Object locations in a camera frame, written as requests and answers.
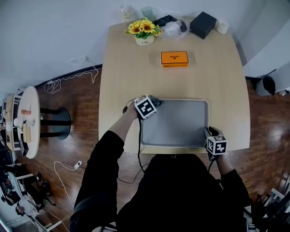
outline white cable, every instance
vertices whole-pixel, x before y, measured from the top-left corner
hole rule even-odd
[[[59,221],[61,221],[62,222],[62,224],[63,224],[63,226],[64,226],[64,228],[69,232],[69,230],[66,228],[66,226],[64,225],[64,223],[63,223],[63,221],[62,220],[60,220],[57,216],[55,216],[55,215],[53,215],[54,217],[56,217]]]
[[[99,74],[99,71],[95,68],[95,66],[93,66],[93,68],[96,70],[97,73],[96,73],[96,75],[95,75],[94,78],[92,77],[92,83],[95,82],[96,76]],[[83,72],[82,74],[75,75],[73,77],[61,78],[61,79],[58,79],[58,80],[54,80],[52,84],[47,84],[46,83],[44,85],[44,91],[47,92],[47,93],[56,93],[57,91],[60,91],[60,89],[62,88],[62,81],[66,81],[68,79],[74,79],[75,77],[80,77],[83,74],[91,74],[91,76],[93,76],[92,72]]]
[[[54,171],[55,171],[56,175],[58,175],[58,173],[57,173],[56,170],[55,170],[55,163],[60,163],[60,164],[62,164],[62,162],[58,162],[58,161],[55,161],[55,162],[54,162]],[[69,168],[67,168],[66,166],[64,166],[63,164],[62,164],[62,166],[65,167],[66,169],[70,170],[70,171],[74,171],[74,170],[76,170],[76,169],[69,169]],[[69,201],[71,202],[72,207],[73,207],[73,203],[72,203],[71,199],[69,198],[69,195],[68,195],[68,193],[67,193],[67,190],[65,189],[64,184],[63,184],[63,187],[64,187],[64,191],[66,192],[66,194],[67,194],[67,196],[68,196],[68,199],[69,199]]]

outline clear plastic bag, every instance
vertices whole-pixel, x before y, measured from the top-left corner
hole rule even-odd
[[[154,24],[158,24],[163,30],[162,38],[182,39],[189,33],[190,22],[181,17],[167,15],[156,20]]]

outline tray rim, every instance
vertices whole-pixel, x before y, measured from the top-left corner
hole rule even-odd
[[[203,100],[203,99],[177,99],[177,98],[172,98],[172,99],[171,98],[160,98],[159,100],[161,100],[161,101],[163,101],[163,100],[168,101],[169,100],[169,101],[205,102],[205,104],[208,107],[208,113],[207,113],[208,121],[207,121],[206,127],[207,128],[209,127],[209,102],[207,100]],[[147,147],[196,148],[196,149],[204,148],[204,146],[203,147],[194,147],[194,146],[189,147],[189,146],[169,146],[169,145],[148,145],[148,144],[143,144],[142,142],[143,142],[143,131],[141,132],[141,141],[140,141],[140,143],[143,147],[147,146]]]

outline black table base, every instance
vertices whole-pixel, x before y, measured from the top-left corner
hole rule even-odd
[[[40,120],[40,125],[52,126],[53,133],[40,133],[40,138],[58,137],[64,140],[69,135],[72,121],[66,108],[61,107],[57,110],[40,108],[40,112],[53,115],[53,120]]]

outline glass cup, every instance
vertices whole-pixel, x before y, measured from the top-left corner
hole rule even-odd
[[[146,6],[146,7],[143,7],[141,9],[142,11],[142,14],[144,17],[146,17],[147,19],[149,19],[150,21],[154,21],[155,20],[155,15],[152,11],[152,8],[151,6]]]

